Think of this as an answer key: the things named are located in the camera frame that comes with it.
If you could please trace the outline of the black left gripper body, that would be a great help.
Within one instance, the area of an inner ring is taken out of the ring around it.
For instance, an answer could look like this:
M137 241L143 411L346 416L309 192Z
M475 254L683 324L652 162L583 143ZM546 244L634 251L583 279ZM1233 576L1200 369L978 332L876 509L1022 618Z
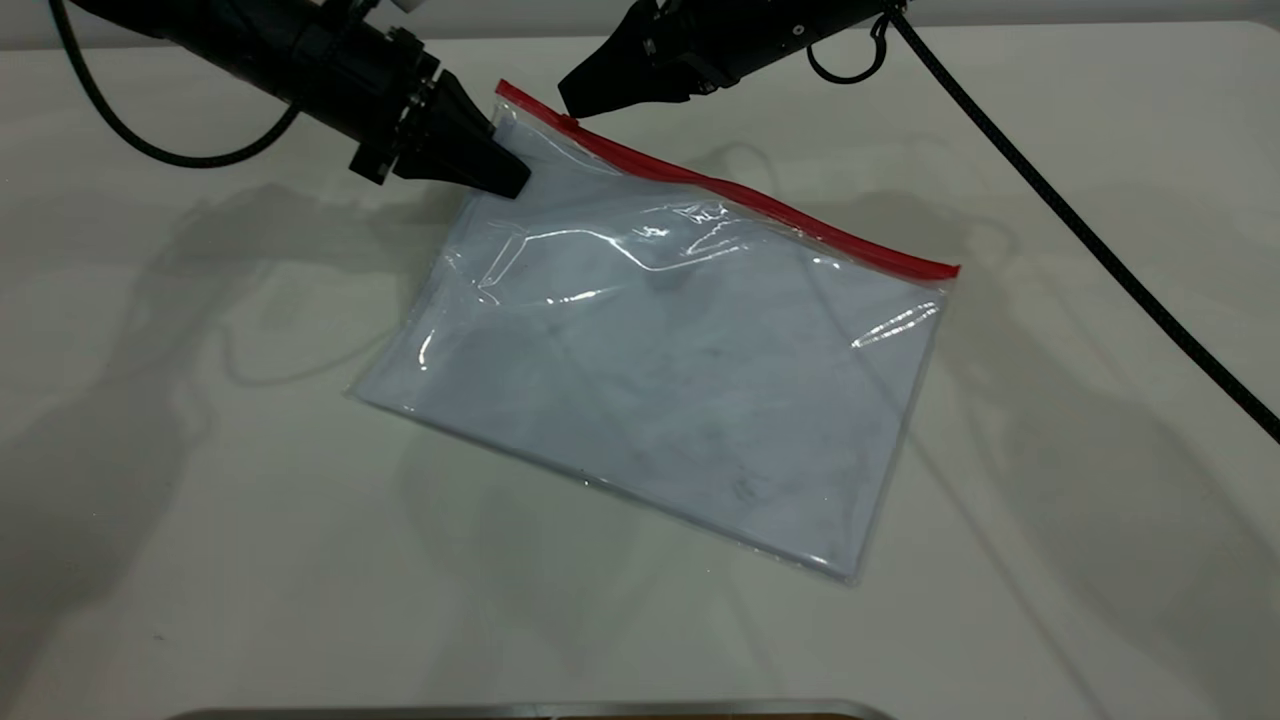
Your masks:
M411 145L406 117L425 104L440 61L407 29L365 22L310 26L294 42L296 106L357 143L349 169L376 184Z

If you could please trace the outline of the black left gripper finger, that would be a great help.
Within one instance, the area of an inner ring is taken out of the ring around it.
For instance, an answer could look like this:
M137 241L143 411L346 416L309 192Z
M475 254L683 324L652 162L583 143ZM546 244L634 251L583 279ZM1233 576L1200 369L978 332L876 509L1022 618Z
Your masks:
M394 174L407 181L439 181L516 199L522 192L522 160L495 138L490 126L429 135L402 152Z
M451 72L443 70L431 94L425 124L426 137L458 129L479 131L486 126L495 128L470 99L461 82ZM522 161L522 190L530 177L531 172Z

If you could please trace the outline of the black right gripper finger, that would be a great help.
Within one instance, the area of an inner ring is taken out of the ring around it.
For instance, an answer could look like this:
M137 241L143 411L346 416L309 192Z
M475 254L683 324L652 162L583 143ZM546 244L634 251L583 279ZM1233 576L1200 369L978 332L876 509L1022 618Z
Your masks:
M634 3L604 44L559 83L562 94L662 94L667 90L645 49L658 3Z
M686 102L698 74L686 67L582 63L559 81L559 96L575 119L599 117L646 102Z

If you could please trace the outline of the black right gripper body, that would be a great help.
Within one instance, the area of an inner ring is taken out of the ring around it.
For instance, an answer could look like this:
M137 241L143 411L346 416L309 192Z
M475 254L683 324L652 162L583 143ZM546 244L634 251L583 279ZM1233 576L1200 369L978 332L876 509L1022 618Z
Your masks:
M892 10L891 1L671 1L655 19L655 68L686 67L698 74L696 94L712 94L804 51L822 79L856 85L884 64ZM870 65L855 76L827 70L812 46L865 20Z

